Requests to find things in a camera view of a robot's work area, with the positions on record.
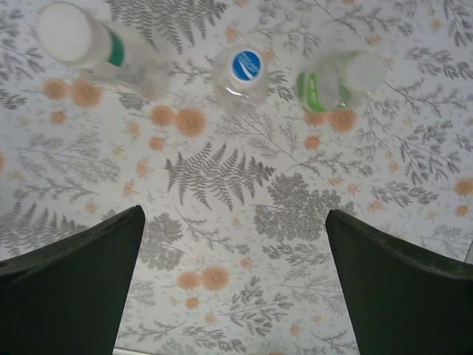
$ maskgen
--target orange flower print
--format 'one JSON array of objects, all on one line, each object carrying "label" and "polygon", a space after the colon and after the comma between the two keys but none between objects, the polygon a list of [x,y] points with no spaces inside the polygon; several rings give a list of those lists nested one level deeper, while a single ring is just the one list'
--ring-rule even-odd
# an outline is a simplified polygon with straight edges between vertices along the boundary
[{"label": "orange flower print", "polygon": [[197,286],[200,285],[200,281],[200,276],[192,271],[184,272],[177,278],[177,284],[179,285],[179,287],[187,291],[194,290]]},{"label": "orange flower print", "polygon": [[270,63],[274,62],[274,52],[271,48],[269,48],[269,47],[265,48],[265,50],[263,51],[263,54],[265,55],[266,59]]},{"label": "orange flower print", "polygon": [[191,297],[186,300],[187,309],[199,308],[199,299],[197,297]]},{"label": "orange flower print", "polygon": [[156,126],[161,127],[170,126],[174,120],[174,113],[167,106],[155,106],[149,116]]},{"label": "orange flower print", "polygon": [[136,173],[140,178],[146,178],[150,172],[150,168],[148,166],[148,160],[147,159],[142,159],[138,161],[138,164],[136,165]]},{"label": "orange flower print", "polygon": [[313,320],[315,323],[320,323],[323,318],[324,318],[324,317],[323,317],[321,314],[317,313],[315,316],[312,317],[312,320]]},{"label": "orange flower print", "polygon": [[455,184],[455,192],[458,196],[468,196],[473,194],[473,177],[462,177]]},{"label": "orange flower print", "polygon": [[64,112],[53,112],[51,114],[51,118],[50,118],[50,121],[52,124],[55,124],[55,125],[63,125],[64,122],[66,121],[66,115],[64,114]]},{"label": "orange flower print", "polygon": [[320,139],[318,137],[307,137],[304,142],[305,149],[316,150],[320,145]]},{"label": "orange flower print", "polygon": [[297,322],[293,323],[289,328],[290,335],[298,336],[301,333],[301,326]]},{"label": "orange flower print", "polygon": [[359,185],[355,185],[354,183],[351,183],[351,184],[348,185],[348,187],[347,187],[347,192],[348,192],[350,195],[355,196],[355,194],[356,194],[357,192],[360,192],[360,191],[358,190],[358,187],[359,187]]},{"label": "orange flower print", "polygon": [[235,41],[238,38],[238,31],[234,25],[229,24],[227,26],[227,30],[225,31],[225,37],[231,42]]},{"label": "orange flower print", "polygon": [[330,113],[330,125],[335,131],[349,132],[356,125],[356,112],[353,109]]},{"label": "orange flower print", "polygon": [[164,149],[164,146],[165,146],[165,143],[164,143],[164,140],[162,138],[159,138],[159,137],[152,137],[150,140],[149,140],[149,147],[152,149],[152,150],[159,150],[159,151],[162,151]]},{"label": "orange flower print", "polygon": [[97,210],[97,203],[94,202],[88,202],[86,203],[86,212],[90,214],[94,214],[95,211]]},{"label": "orange flower print", "polygon": [[376,44],[378,44],[379,42],[381,42],[381,38],[378,35],[369,35],[369,36],[365,37],[365,39],[367,40],[368,44],[371,47],[373,47]]},{"label": "orange flower print", "polygon": [[458,206],[457,209],[455,210],[455,215],[457,217],[465,217],[467,213],[468,213],[467,205]]},{"label": "orange flower print", "polygon": [[340,185],[342,182],[344,182],[344,179],[340,178],[339,176],[334,176],[328,179],[329,183],[331,183],[333,186]]},{"label": "orange flower print", "polygon": [[135,184],[133,183],[133,180],[123,185],[123,196],[131,197],[133,194],[136,193],[137,192],[135,191]]},{"label": "orange flower print", "polygon": [[207,323],[209,325],[215,324],[215,316],[212,313],[207,313],[205,315],[204,320],[205,320],[205,323]]},{"label": "orange flower print", "polygon": [[96,107],[102,100],[102,89],[77,78],[71,86],[71,98],[79,107]]},{"label": "orange flower print", "polygon": [[195,138],[204,132],[205,117],[200,109],[181,109],[177,115],[177,128],[187,137]]},{"label": "orange flower print", "polygon": [[393,160],[389,164],[389,171],[391,172],[391,174],[394,174],[398,169],[399,169],[398,163]]},{"label": "orange flower print", "polygon": [[0,152],[0,175],[2,174],[4,167],[5,159],[3,158],[3,154]]},{"label": "orange flower print", "polygon": [[440,27],[441,27],[440,19],[434,18],[432,22],[430,23],[430,29],[432,30],[432,33],[436,33]]},{"label": "orange flower print", "polygon": [[223,290],[230,282],[230,274],[222,266],[212,266],[203,272],[204,286],[210,291]]},{"label": "orange flower print", "polygon": [[49,78],[43,84],[43,93],[52,101],[60,101],[67,96],[69,88],[59,78]]},{"label": "orange flower print", "polygon": [[247,270],[251,269],[253,267],[253,260],[246,257],[245,259],[242,259],[242,261],[239,262],[239,264],[243,267],[246,268]]},{"label": "orange flower print", "polygon": [[127,126],[128,132],[130,132],[133,136],[133,138],[138,138],[140,137],[140,125],[137,124],[136,122],[130,122]]},{"label": "orange flower print", "polygon": [[20,172],[19,170],[13,170],[12,172],[9,172],[7,175],[10,176],[10,178],[14,180],[20,180],[20,181],[26,180],[26,178],[24,177],[24,174]]},{"label": "orange flower print", "polygon": [[327,121],[327,113],[306,112],[305,120],[313,126],[320,126]]},{"label": "orange flower print", "polygon": [[376,211],[379,211],[379,210],[382,209],[382,208],[383,208],[383,204],[381,203],[381,201],[376,200],[376,201],[373,201],[373,202],[370,203],[370,205],[368,206],[367,210],[368,210],[369,212],[373,212],[373,213],[374,213],[374,212],[376,212]]}]

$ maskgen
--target fern leaf print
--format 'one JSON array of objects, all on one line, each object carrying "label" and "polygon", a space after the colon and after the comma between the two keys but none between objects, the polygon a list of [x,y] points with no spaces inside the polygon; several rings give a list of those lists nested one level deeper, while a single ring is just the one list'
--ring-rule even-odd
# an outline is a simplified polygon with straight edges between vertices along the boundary
[{"label": "fern leaf print", "polygon": [[114,21],[135,28],[156,47],[154,31],[183,53],[187,41],[195,46],[195,29],[205,39],[228,4],[215,0],[106,0]]},{"label": "fern leaf print", "polygon": [[234,210],[234,198],[245,204],[245,190],[251,197],[256,194],[255,185],[263,187],[276,171],[273,167],[257,163],[251,157],[247,165],[245,153],[241,155],[235,149],[227,158],[226,143],[212,154],[212,143],[208,142],[203,150],[188,159],[178,153],[173,164],[169,159],[165,169],[169,174],[168,192],[174,185],[178,186],[180,204],[188,191],[208,209],[212,210],[209,195],[225,204],[230,211]]}]

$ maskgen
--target blue label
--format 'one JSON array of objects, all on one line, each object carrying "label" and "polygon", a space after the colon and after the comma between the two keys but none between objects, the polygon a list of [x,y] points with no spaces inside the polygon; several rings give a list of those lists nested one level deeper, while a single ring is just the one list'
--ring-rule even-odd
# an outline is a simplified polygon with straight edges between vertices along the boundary
[{"label": "blue label", "polygon": [[255,52],[244,50],[235,55],[231,68],[239,80],[251,81],[261,71],[261,59]]}]

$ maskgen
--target dark green object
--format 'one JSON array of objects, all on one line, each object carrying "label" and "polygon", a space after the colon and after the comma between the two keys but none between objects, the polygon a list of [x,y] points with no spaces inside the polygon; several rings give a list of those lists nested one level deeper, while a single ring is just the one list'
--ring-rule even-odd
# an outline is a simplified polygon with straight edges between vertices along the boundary
[{"label": "dark green object", "polygon": [[121,67],[125,61],[125,46],[115,32],[110,30],[108,27],[107,30],[109,31],[110,39],[112,40],[112,52],[110,53],[108,62],[116,67]]},{"label": "dark green object", "polygon": [[361,355],[473,354],[473,266],[342,211],[325,223]]},{"label": "dark green object", "polygon": [[0,354],[112,354],[143,236],[136,206],[0,263]]}]

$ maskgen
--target bottle label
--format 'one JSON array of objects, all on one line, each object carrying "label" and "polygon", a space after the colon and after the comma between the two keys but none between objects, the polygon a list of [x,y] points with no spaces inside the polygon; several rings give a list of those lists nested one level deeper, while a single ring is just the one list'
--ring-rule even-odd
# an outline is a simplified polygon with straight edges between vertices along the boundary
[{"label": "bottle label", "polygon": [[231,70],[238,80],[249,82],[261,73],[262,60],[258,53],[252,50],[243,50],[234,56]]},{"label": "bottle label", "polygon": [[109,31],[110,39],[112,40],[112,51],[107,61],[116,67],[121,67],[125,62],[125,46],[115,32],[110,30],[107,26],[106,29]]},{"label": "bottle label", "polygon": [[302,106],[308,112],[326,112],[319,102],[319,87],[317,85],[317,74],[314,72],[302,72],[297,78],[297,91]]}]

